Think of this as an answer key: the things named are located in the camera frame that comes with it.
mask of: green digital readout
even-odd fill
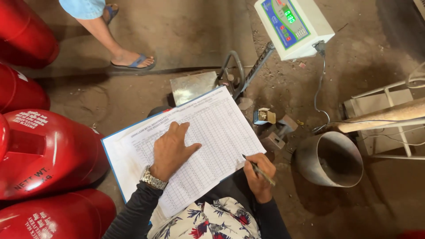
[[[288,18],[289,23],[293,23],[295,21],[294,15],[292,15],[291,9],[289,9],[288,5],[285,5],[282,7],[283,13],[285,14],[286,18]]]

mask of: metal bucket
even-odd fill
[[[353,187],[363,175],[359,150],[338,132],[327,132],[301,142],[296,152],[296,166],[308,181],[323,186]]]

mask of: scale control panel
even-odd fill
[[[290,0],[265,0],[261,5],[285,49],[310,35]]]

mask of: gas cylinder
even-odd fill
[[[21,202],[0,211],[1,239],[100,239],[115,204],[95,189]]]
[[[37,82],[0,63],[0,114],[21,109],[50,109],[50,99]]]
[[[88,185],[109,168],[95,129],[37,109],[0,118],[0,200]]]
[[[23,0],[0,0],[0,59],[44,68],[59,54],[50,28]]]

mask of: scale stand pole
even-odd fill
[[[263,53],[261,53],[260,57],[258,58],[255,65],[252,67],[251,71],[248,73],[245,79],[245,85],[242,88],[241,92],[244,92],[245,89],[248,87],[248,85],[251,83],[252,79],[255,77],[257,72],[260,70],[260,68],[264,65],[264,63],[267,61],[267,59],[270,57],[270,55],[275,50],[275,45],[272,41],[269,41],[266,45],[266,48],[264,49]]]

